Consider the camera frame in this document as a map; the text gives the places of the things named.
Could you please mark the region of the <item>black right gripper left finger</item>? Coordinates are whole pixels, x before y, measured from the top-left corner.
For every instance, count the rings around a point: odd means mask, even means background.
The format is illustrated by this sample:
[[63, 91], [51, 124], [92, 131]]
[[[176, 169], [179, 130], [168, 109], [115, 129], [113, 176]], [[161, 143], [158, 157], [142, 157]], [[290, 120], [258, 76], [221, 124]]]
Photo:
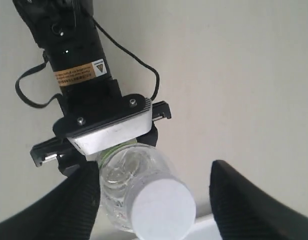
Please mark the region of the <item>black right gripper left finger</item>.
[[0, 222], [0, 240], [88, 240], [99, 206], [99, 167], [87, 161], [42, 199]]

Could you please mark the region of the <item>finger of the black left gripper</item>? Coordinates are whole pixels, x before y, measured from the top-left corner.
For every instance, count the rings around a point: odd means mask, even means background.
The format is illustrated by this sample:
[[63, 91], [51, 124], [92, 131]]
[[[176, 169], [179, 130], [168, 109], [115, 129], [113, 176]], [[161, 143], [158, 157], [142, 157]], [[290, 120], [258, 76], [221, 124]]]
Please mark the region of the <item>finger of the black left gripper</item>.
[[136, 140], [137, 143], [156, 147], [158, 141], [158, 129], [155, 124], [152, 124], [151, 130], [148, 133], [137, 137]]
[[57, 157], [58, 170], [66, 177], [72, 175], [76, 170], [81, 168], [87, 159], [79, 152], [72, 152]]

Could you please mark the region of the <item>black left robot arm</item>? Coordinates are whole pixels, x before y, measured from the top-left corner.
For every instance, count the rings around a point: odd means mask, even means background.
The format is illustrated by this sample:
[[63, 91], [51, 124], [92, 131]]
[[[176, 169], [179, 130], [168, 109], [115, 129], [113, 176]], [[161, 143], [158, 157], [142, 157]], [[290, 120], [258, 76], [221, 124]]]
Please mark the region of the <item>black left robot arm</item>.
[[53, 95], [63, 113], [53, 125], [54, 137], [32, 147], [37, 167], [56, 160], [70, 176], [86, 157], [125, 142], [156, 146], [159, 119], [170, 119], [165, 101], [155, 102], [160, 84], [156, 76], [151, 97], [122, 95], [111, 75], [90, 0], [16, 0], [14, 6], [31, 31], [43, 62], [23, 74], [33, 75], [50, 65], [60, 87]]

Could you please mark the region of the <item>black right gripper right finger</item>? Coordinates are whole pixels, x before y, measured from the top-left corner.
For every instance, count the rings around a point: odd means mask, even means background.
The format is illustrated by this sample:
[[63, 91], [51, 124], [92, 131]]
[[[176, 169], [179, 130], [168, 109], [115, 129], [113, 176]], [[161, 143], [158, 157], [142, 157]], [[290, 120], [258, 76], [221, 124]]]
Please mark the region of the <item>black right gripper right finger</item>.
[[262, 191], [223, 160], [212, 163], [209, 198], [224, 240], [308, 240], [308, 217]]

